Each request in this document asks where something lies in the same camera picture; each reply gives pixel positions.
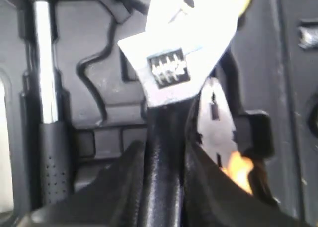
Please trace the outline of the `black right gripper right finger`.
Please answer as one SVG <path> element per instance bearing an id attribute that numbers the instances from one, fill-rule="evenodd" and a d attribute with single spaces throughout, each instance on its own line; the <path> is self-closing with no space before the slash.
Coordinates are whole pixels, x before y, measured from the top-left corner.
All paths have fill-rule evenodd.
<path id="1" fill-rule="evenodd" d="M 252 197 L 232 182 L 197 141 L 199 99 L 191 104 L 186 125 L 184 202 L 190 227 L 307 227 L 277 207 Z"/>

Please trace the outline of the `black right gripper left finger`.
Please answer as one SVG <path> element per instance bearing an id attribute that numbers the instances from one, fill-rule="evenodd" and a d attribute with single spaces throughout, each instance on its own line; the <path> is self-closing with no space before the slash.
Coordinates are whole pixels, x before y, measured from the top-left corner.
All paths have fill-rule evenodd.
<path id="1" fill-rule="evenodd" d="M 87 187 L 22 219 L 24 227 L 135 227 L 144 174 L 145 146 L 133 141 Z"/>

